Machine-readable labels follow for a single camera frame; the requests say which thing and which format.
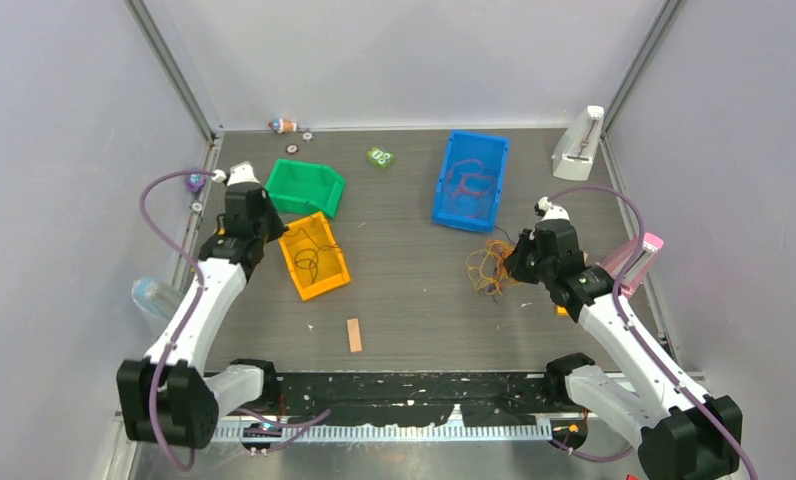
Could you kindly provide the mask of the green number tile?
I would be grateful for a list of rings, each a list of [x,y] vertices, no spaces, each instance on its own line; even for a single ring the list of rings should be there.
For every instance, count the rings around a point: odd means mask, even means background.
[[[379,147],[371,147],[366,153],[367,161],[382,170],[389,168],[395,161],[395,155]]]

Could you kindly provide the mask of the green plastic bin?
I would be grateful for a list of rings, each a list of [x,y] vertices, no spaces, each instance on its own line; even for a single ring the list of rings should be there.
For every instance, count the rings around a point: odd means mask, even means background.
[[[329,219],[337,214],[345,186],[345,178],[330,166],[288,159],[275,162],[265,183],[279,212],[322,212]]]

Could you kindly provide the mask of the orange plastic bin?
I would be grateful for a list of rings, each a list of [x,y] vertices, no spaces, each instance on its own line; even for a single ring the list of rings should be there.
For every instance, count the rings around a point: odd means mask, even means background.
[[[317,212],[287,225],[279,245],[290,278],[304,302],[344,287],[352,278],[328,218]]]

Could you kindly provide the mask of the purple round toy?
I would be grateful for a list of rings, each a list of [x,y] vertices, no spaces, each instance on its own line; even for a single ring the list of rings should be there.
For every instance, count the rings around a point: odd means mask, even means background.
[[[198,171],[191,172],[185,180],[185,186],[188,192],[192,194],[199,193],[205,186],[207,176]]]

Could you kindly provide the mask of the small toy figure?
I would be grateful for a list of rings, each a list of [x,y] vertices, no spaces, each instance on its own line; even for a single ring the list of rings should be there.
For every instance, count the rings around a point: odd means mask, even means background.
[[[276,134],[288,134],[298,131],[298,124],[295,121],[284,118],[273,119],[267,123],[267,126]]]

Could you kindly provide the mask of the white metronome box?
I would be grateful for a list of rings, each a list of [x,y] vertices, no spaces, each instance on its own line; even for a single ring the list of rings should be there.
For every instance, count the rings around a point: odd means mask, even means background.
[[[587,106],[564,132],[552,155],[552,174],[567,181],[586,181],[603,128],[605,109]]]

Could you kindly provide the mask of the small wooden block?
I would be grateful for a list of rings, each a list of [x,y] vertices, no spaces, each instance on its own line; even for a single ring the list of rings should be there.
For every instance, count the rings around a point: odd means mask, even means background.
[[[361,329],[358,318],[350,318],[346,321],[349,350],[351,353],[359,353],[363,350]]]

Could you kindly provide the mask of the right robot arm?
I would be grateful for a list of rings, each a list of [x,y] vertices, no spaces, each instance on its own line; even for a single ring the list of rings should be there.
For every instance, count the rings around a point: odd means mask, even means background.
[[[568,220],[523,229],[504,266],[521,283],[544,285],[631,385],[622,387],[586,355],[569,354],[546,367],[551,406],[565,411],[578,405],[597,414],[635,450],[650,479],[721,479],[738,471],[739,406],[729,396],[710,395],[642,331],[613,276],[585,262]]]

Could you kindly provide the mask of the clear plastic bottle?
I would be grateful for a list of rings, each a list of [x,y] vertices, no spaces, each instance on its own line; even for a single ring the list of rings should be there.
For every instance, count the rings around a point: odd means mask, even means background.
[[[160,336],[174,317],[184,293],[172,285],[153,277],[143,277],[133,283],[131,298],[147,322],[151,333]]]

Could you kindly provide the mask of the pink metronome box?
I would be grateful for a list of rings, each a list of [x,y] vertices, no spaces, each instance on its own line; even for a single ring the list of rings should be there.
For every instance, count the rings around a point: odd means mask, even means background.
[[[599,265],[612,277],[621,279],[622,294],[630,299],[655,262],[664,246],[664,240],[659,236],[646,232],[642,243],[632,238],[621,245],[611,255],[607,256]]]

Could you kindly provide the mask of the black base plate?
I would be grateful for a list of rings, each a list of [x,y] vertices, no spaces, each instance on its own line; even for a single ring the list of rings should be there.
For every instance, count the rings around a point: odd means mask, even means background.
[[[453,413],[469,427],[585,417],[581,407],[553,402],[541,373],[518,371],[279,373],[244,407],[293,422],[328,411],[328,426],[440,426]]]

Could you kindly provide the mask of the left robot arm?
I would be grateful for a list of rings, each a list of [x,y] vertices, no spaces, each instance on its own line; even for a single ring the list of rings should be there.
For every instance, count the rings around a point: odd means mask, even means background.
[[[256,180],[231,184],[221,232],[200,248],[195,275],[181,305],[140,360],[125,360],[116,374],[129,439],[202,449],[219,420],[243,404],[272,412],[279,385],[266,376],[274,366],[237,360],[205,376],[209,349],[234,300],[264,257],[268,243],[287,230],[267,190]]]

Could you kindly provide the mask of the blue plastic bin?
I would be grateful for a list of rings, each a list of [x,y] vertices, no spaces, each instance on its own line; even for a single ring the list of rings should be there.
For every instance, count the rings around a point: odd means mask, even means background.
[[[433,223],[491,233],[506,176],[510,140],[453,130],[448,138],[432,206]]]

